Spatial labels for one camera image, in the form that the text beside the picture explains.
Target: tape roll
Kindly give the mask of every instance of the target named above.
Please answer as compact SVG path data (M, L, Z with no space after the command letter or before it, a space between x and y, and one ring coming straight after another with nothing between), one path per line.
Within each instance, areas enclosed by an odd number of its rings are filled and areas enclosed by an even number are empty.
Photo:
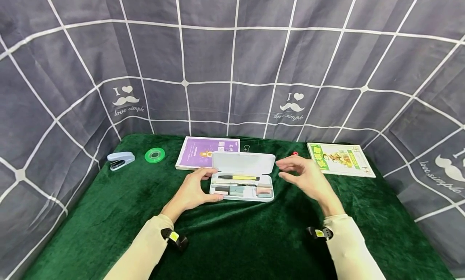
M145 155L148 163L158 163L165 158L165 151L162 148L153 148L147 151Z

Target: mustache logo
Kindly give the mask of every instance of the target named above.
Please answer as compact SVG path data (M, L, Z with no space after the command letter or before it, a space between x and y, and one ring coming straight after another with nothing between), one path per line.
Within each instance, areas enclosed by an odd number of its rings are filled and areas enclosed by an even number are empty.
M139 99L133 96L120 97L119 99L116 100L116 102L113 102L113 105L121 106L121 105L124 105L126 102L139 102Z
M450 178L457 181L465 182L465 178L462 175L462 171L460 171L460 169L452 165L451 160L447 158L441 158L441 155L438 155L438 157L436 157L436 159L434 160L434 163L439 167L444 168L444 172Z
M305 108L301 108L297 103L290 103L290 102L288 102L284 106L279 106L279 108L281 109L281 111L285 111L288 108L291 108L291 110L293 110L294 112L300 112L305 109Z

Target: green book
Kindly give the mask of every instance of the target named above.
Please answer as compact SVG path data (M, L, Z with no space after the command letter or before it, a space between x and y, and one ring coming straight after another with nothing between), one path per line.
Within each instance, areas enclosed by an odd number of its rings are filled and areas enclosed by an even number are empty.
M307 147L325 174L376 177L359 145L307 143Z

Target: gray backdrop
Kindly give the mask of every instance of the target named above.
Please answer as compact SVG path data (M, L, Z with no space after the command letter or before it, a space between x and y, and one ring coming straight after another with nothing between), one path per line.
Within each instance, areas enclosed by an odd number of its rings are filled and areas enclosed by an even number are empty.
M0 278L131 133L361 144L465 277L464 5L0 0Z

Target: book cover image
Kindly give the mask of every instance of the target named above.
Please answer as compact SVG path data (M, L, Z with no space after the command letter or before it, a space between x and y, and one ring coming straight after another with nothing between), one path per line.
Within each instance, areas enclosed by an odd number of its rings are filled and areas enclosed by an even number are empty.
M211 167L214 151L239 152L240 140L216 138L186 138L180 165Z
M307 146L323 173L376 177L359 145L308 143Z

